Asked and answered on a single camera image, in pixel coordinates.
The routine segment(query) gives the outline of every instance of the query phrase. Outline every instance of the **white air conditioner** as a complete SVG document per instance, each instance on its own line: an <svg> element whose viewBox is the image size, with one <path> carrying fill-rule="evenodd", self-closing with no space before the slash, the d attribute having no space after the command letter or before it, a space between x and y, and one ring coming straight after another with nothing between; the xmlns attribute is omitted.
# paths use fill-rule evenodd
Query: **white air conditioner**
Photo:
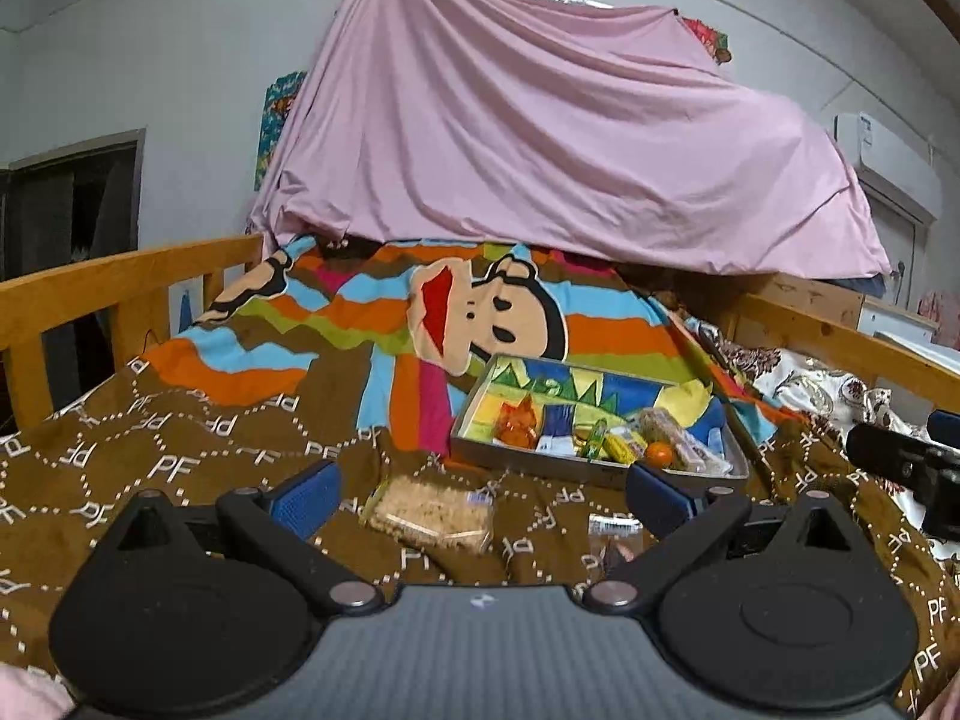
<svg viewBox="0 0 960 720"><path fill-rule="evenodd" d="M940 218L944 199L937 173L880 122L865 113L840 114L833 136L865 191L924 227Z"/></svg>

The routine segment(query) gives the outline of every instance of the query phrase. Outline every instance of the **wooden bed rail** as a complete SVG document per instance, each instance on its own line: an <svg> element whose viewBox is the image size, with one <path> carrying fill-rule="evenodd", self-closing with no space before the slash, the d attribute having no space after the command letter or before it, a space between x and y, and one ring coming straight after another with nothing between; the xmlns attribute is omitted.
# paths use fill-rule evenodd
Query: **wooden bed rail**
<svg viewBox="0 0 960 720"><path fill-rule="evenodd" d="M0 282L0 350L17 427L53 411L40 334L109 309L117 370L142 354L148 338L170 338L169 288L203 276L203 307L224 288L224 270L260 260L260 236L131 251Z"/></svg>
<svg viewBox="0 0 960 720"><path fill-rule="evenodd" d="M732 337L733 329L744 320L763 325L770 346L816 357L854 373L868 385L875 384L877 377L889 379L935 408L960 412L960 375L893 343L757 295L736 298L724 312L726 327L721 329Z"/></svg>

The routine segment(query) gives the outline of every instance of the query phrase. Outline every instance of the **orange fruit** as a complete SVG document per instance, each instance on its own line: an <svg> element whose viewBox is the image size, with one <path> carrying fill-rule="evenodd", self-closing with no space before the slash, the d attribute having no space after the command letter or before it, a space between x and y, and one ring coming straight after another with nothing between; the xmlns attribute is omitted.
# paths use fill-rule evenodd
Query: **orange fruit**
<svg viewBox="0 0 960 720"><path fill-rule="evenodd" d="M665 442L650 442L643 453L643 459L658 469L669 469L674 461L673 447Z"/></svg>

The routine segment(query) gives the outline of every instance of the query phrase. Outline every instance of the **ribbed gray surface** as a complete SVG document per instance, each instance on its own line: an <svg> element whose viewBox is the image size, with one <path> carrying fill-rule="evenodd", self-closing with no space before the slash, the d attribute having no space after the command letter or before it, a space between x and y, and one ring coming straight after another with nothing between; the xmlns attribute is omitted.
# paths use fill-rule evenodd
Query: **ribbed gray surface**
<svg viewBox="0 0 960 720"><path fill-rule="evenodd" d="M589 613L561 587L417 586L382 613L334 622L287 683L221 720L765 716L685 683L639 624ZM875 706L848 717L899 714Z"/></svg>

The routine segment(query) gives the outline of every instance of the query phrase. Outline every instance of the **cardboard box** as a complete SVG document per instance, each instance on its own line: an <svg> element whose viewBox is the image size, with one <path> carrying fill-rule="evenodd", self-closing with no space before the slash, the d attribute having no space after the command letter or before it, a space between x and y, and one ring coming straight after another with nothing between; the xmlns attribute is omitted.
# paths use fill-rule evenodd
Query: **cardboard box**
<svg viewBox="0 0 960 720"><path fill-rule="evenodd" d="M559 457L492 443L491 431L499 413L499 404L509 402L517 405L530 394L538 416L538 434L542 427L542 407L550 403L574 405L575 424L583 426L603 418L614 427L625 423L624 413L635 410L628 408L630 403L625 401L631 398L642 401L646 394L664 386L674 385L587 365L494 355L453 424L451 450L455 459L487 469L518 471L547 479L622 490L630 467L625 464L610 460L587 461L579 457ZM642 405L653 405L653 400L648 400ZM723 409L726 418L721 429L724 455L734 471L731 476L669 471L679 487L694 494L701 488L705 490L718 484L742 488L749 475L747 458L731 429L731 420L736 420L736 414L723 404L718 403L713 408Z"/></svg>

